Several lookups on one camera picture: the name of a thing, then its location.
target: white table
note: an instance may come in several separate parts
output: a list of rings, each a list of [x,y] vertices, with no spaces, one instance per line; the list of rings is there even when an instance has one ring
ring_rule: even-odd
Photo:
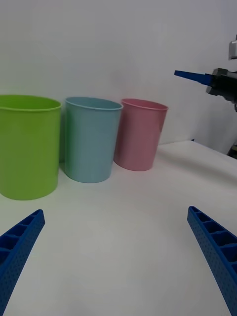
[[[39,208],[46,220],[4,316],[230,315],[190,205],[237,235],[237,161],[186,141],[160,146],[150,171],[114,164],[82,184],[60,170],[47,197],[0,196],[0,235]]]

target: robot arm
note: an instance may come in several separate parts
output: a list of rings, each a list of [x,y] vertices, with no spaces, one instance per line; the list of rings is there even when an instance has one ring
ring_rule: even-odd
[[[230,43],[229,59],[237,59],[237,39]],[[207,85],[206,92],[212,95],[221,95],[227,101],[235,105],[237,112],[237,72],[217,68],[210,74],[196,74],[183,71],[175,71],[175,76],[187,78]]]

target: pink cup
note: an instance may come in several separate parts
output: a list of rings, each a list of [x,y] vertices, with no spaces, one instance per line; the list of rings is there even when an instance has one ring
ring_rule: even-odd
[[[168,107],[139,99],[122,99],[122,104],[114,161],[125,169],[149,170]]]

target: white backdrop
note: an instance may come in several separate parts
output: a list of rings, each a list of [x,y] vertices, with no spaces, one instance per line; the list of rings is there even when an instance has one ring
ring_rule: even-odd
[[[237,70],[236,12],[236,0],[1,0],[0,93],[147,98],[170,107],[161,142],[226,152],[233,106],[173,73]]]

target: green cup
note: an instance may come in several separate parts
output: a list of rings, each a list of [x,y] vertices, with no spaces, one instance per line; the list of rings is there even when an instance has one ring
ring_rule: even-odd
[[[56,189],[61,104],[30,95],[0,95],[0,193],[36,199]]]

